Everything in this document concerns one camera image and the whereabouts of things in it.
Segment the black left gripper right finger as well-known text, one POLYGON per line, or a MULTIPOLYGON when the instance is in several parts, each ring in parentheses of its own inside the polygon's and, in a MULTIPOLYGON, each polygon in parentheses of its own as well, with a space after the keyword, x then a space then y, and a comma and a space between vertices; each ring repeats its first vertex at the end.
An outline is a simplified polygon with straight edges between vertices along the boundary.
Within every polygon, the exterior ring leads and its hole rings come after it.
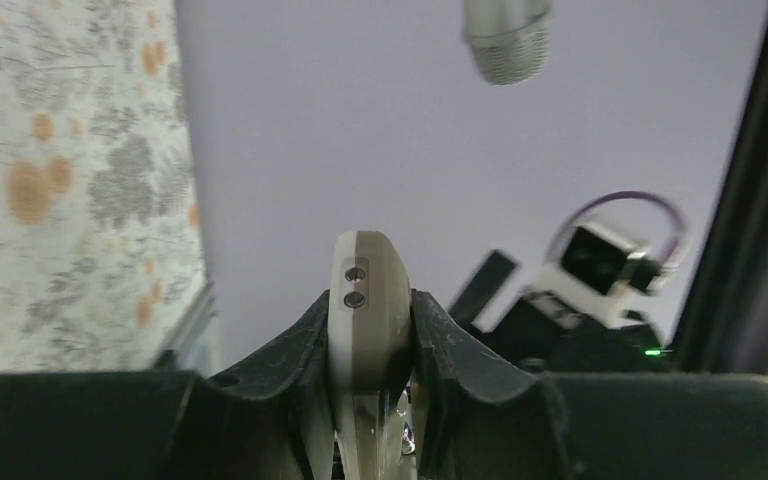
POLYGON ((412 313, 423 479, 768 479, 768 379, 532 374, 429 293, 412 313))

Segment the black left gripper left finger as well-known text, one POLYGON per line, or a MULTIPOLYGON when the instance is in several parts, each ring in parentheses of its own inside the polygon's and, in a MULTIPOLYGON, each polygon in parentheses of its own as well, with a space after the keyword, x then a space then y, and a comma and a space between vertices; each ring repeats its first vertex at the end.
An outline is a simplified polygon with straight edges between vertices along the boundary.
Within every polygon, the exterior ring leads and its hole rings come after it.
POLYGON ((328 305, 211 377, 0 374, 0 479, 329 478, 328 305))

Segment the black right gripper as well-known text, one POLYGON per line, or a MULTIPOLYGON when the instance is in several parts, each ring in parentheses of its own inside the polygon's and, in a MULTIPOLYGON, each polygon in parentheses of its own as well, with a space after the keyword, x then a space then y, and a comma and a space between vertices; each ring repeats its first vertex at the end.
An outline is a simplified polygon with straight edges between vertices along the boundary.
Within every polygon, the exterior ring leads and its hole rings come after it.
MULTIPOLYGON (((450 317, 471 328, 518 267, 505 252, 490 250, 448 308, 450 317)), ((611 328, 552 294, 517 299, 493 330, 478 330, 476 338, 531 373, 666 370, 666 353, 645 314, 625 310, 620 325, 611 328)))

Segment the white remote control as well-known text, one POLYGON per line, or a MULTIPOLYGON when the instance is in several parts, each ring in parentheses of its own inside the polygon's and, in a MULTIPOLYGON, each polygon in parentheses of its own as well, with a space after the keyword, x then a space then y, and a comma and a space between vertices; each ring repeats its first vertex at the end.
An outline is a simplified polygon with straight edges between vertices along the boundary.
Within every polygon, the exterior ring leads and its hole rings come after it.
POLYGON ((335 245, 329 290, 329 400, 344 475, 395 479, 404 389, 412 370, 411 288, 379 231, 348 231, 335 245))

